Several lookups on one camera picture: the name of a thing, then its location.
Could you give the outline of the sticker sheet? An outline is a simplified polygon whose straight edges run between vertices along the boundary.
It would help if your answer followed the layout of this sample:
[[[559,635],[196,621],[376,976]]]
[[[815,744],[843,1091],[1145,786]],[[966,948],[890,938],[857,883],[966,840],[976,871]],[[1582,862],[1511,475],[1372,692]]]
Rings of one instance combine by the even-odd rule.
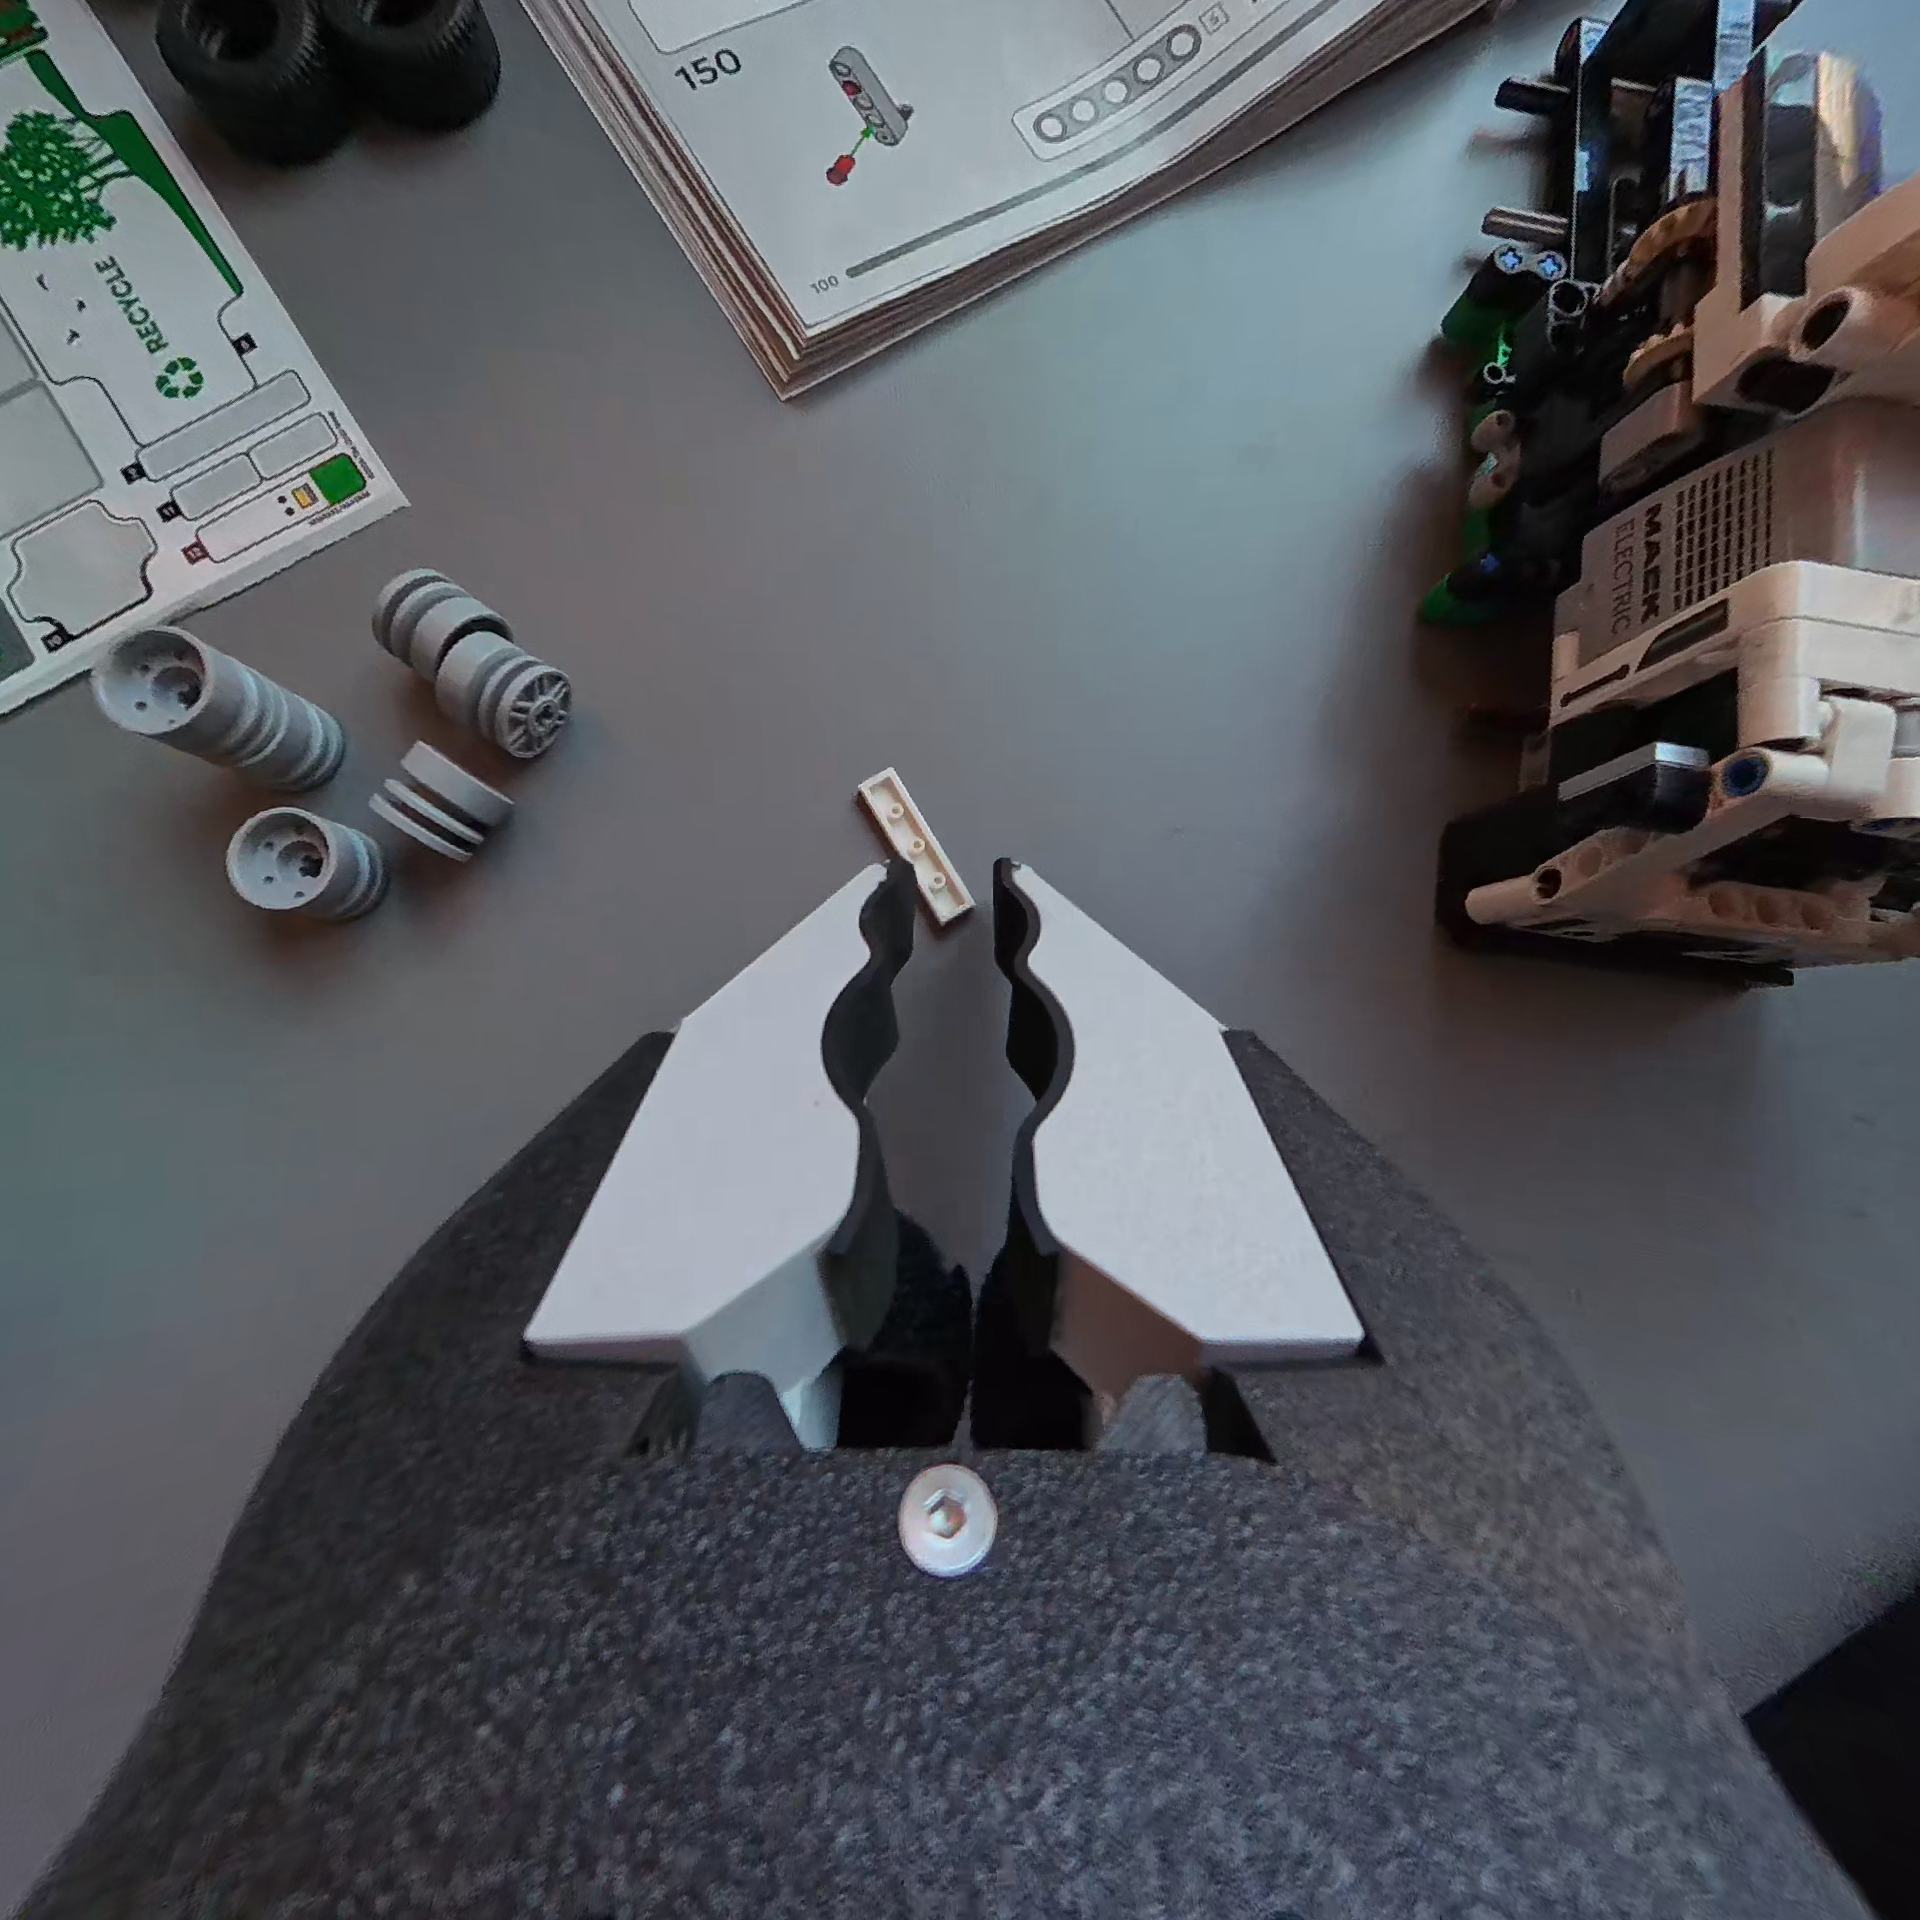
[[[0,708],[404,506],[87,2],[2,2]]]

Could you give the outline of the white lego plate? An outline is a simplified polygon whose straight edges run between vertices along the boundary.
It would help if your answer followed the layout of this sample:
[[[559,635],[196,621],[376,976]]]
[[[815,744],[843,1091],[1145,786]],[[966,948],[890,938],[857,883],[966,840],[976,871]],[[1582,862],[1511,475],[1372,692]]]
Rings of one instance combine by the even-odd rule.
[[[957,921],[966,921],[976,908],[969,885],[942,848],[902,778],[893,766],[873,770],[867,781],[857,786],[857,803],[886,840],[890,858],[898,858],[911,871],[932,930],[949,932]]]

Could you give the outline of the white lego truck model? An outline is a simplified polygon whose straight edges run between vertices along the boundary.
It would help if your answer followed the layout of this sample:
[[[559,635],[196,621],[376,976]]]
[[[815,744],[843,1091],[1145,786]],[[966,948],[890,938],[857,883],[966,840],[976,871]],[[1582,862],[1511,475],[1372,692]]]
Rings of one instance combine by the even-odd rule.
[[[1920,182],[1793,2],[1576,17],[1496,109],[1549,203],[1439,338],[1467,509],[1424,625],[1553,605],[1549,689],[1495,713],[1517,789],[1452,817],[1463,948],[1793,981],[1914,962]]]

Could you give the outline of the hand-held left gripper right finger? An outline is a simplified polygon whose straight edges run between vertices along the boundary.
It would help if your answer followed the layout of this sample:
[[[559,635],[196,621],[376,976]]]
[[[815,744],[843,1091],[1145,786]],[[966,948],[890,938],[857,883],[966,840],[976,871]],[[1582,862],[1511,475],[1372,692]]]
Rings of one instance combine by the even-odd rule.
[[[997,1374],[1124,1402],[1148,1374],[1360,1357],[1363,1317],[1222,1023],[1026,862],[997,862],[992,932],[1030,1091],[978,1292]]]

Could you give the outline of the cluster of grey wheel hubs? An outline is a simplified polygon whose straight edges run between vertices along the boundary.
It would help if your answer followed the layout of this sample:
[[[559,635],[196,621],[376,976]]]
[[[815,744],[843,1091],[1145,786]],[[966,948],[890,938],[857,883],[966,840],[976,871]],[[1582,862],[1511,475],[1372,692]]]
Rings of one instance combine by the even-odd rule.
[[[443,720],[493,760],[540,760],[574,719],[571,676],[519,644],[511,621],[443,570],[386,579],[369,605],[369,635],[426,683]],[[330,708],[174,625],[112,640],[92,666],[92,700],[117,729],[276,791],[223,853],[241,901],[330,925],[384,901],[386,848],[297,803],[346,764],[346,724]],[[368,812],[410,853],[464,864],[508,826],[516,803],[496,781],[416,740]]]

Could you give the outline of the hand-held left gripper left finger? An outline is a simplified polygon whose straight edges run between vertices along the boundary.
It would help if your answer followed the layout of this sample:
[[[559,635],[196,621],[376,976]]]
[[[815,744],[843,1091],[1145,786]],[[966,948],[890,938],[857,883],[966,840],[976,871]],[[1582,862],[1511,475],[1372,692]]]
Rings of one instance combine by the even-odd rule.
[[[679,1023],[522,1326],[531,1357],[758,1374],[806,1451],[836,1447],[843,1355],[898,1275],[867,1090],[915,916],[907,862],[863,864]]]

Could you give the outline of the pile of black rubber tyres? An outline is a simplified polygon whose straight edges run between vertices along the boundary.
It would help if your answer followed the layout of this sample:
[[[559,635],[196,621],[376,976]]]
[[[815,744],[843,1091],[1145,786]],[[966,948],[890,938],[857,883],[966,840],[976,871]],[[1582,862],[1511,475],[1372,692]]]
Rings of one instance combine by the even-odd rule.
[[[164,0],[155,49],[202,118],[271,164],[330,155],[358,115],[459,129],[501,86],[476,0]]]

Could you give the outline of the instruction booklet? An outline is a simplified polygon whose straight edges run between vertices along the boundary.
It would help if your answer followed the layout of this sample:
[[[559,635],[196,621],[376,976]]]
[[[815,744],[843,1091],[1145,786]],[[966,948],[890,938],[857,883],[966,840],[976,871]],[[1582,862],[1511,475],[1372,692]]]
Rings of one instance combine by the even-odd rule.
[[[1262,147],[1473,0],[531,0],[798,397]]]

